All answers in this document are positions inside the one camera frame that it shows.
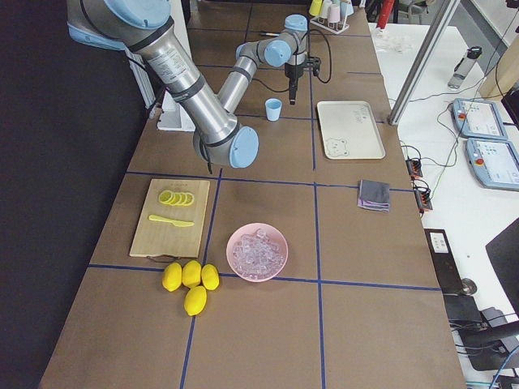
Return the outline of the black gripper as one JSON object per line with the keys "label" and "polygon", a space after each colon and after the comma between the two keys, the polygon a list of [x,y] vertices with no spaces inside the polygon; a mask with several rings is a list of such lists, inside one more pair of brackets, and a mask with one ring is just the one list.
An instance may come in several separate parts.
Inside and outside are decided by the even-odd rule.
{"label": "black gripper", "polygon": [[285,64],[285,76],[289,79],[289,103],[295,104],[298,90],[298,81],[305,71],[305,62],[299,64]]}

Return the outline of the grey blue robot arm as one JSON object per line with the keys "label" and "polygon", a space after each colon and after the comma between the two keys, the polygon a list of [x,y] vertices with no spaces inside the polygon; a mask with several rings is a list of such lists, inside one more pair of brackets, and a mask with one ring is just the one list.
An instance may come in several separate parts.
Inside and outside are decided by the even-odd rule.
{"label": "grey blue robot arm", "polygon": [[168,1],[69,1],[67,25],[74,41],[102,49],[129,49],[152,68],[195,125],[193,145],[209,165],[243,169],[259,151],[259,136],[239,123],[234,111],[259,65],[285,67],[289,101],[307,66],[307,19],[289,15],[271,39],[240,45],[236,63],[213,92],[174,33]]}

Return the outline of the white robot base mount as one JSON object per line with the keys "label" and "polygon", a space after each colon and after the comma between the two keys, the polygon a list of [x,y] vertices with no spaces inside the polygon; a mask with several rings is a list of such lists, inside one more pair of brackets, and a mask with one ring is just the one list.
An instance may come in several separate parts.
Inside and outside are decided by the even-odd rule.
{"label": "white robot base mount", "polygon": [[186,110],[177,102],[168,91],[165,92],[162,104],[162,113],[157,122],[157,128],[165,131],[194,132],[195,125]]}

